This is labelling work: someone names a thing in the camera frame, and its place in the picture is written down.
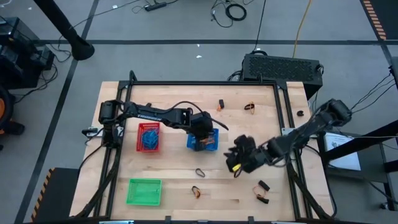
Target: black and orange striped tape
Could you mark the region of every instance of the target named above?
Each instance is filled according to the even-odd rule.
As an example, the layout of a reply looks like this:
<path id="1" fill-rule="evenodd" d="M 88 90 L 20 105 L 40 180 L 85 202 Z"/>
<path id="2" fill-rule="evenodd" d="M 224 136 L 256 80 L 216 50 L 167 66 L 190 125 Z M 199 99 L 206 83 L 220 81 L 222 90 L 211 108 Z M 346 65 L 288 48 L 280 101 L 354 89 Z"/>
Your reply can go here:
<path id="1" fill-rule="evenodd" d="M 43 183 L 42 190 L 40 191 L 40 194 L 39 194 L 39 197 L 37 198 L 37 201 L 36 201 L 35 207 L 33 209 L 32 215 L 30 216 L 30 222 L 34 222 L 34 220 L 36 218 L 37 212 L 39 211 L 40 203 L 43 201 L 45 188 L 49 184 L 51 174 L 52 174 L 52 172 L 54 172 L 54 170 L 55 170 L 55 168 L 49 169 L 49 172 L 45 176 L 45 180 L 44 180 L 44 183 Z"/>
<path id="2" fill-rule="evenodd" d="M 372 19 L 373 25 L 376 28 L 377 34 L 379 34 L 380 39 L 386 40 L 386 33 L 384 32 L 383 26 L 381 25 L 379 18 L 377 18 L 376 13 L 374 12 L 372 3 L 370 1 L 363 1 L 365 8 Z"/>

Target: small screw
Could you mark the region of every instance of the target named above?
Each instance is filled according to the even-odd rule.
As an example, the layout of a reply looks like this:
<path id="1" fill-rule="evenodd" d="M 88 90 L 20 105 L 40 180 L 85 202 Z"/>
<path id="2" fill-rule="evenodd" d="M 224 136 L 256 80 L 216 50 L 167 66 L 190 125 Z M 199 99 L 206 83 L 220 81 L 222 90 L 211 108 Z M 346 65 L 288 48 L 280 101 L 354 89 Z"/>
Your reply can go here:
<path id="1" fill-rule="evenodd" d="M 304 111 L 298 111 L 297 116 L 304 116 Z"/>

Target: blue basket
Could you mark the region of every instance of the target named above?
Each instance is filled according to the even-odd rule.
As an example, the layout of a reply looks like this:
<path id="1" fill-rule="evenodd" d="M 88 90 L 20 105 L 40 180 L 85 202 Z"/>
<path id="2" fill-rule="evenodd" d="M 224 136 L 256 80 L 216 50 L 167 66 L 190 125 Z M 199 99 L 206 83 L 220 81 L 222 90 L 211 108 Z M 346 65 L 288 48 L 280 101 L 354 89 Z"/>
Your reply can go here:
<path id="1" fill-rule="evenodd" d="M 213 128 L 213 134 L 209 136 L 209 138 L 213 138 L 214 142 L 206 145 L 207 151 L 215 151 L 218 149 L 218 129 Z M 195 148 L 195 143 L 196 139 L 193 135 L 189 134 L 188 135 L 188 140 L 187 140 L 187 148 L 194 149 Z"/>

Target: red basket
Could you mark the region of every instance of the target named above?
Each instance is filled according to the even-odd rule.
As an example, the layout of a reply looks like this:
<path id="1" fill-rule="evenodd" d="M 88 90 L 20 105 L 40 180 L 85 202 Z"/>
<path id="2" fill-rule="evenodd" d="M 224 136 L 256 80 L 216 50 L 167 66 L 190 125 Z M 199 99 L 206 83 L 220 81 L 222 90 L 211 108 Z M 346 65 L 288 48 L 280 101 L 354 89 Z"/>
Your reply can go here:
<path id="1" fill-rule="evenodd" d="M 145 131 L 156 130 L 158 140 L 155 149 L 148 149 L 144 147 L 142 142 L 142 135 Z M 160 123 L 140 123 L 138 125 L 138 135 L 137 135 L 137 152 L 159 152 L 159 142 L 160 142 Z"/>

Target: blue object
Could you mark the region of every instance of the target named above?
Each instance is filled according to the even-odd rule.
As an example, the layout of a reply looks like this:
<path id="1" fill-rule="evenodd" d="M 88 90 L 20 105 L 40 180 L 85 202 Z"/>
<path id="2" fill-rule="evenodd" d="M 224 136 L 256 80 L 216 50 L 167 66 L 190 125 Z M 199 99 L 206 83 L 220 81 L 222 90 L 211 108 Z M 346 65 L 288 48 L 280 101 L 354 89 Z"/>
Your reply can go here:
<path id="1" fill-rule="evenodd" d="M 146 149 L 155 149 L 159 140 L 156 130 L 147 130 L 142 134 L 142 143 Z"/>
<path id="2" fill-rule="evenodd" d="M 213 128 L 213 134 L 209 136 L 209 139 L 214 139 L 213 143 L 210 143 L 206 145 L 207 151 L 215 151 L 218 149 L 218 129 Z M 187 148 L 194 149 L 195 148 L 195 143 L 196 139 L 193 135 L 189 134 L 188 135 L 188 140 L 187 140 Z"/>

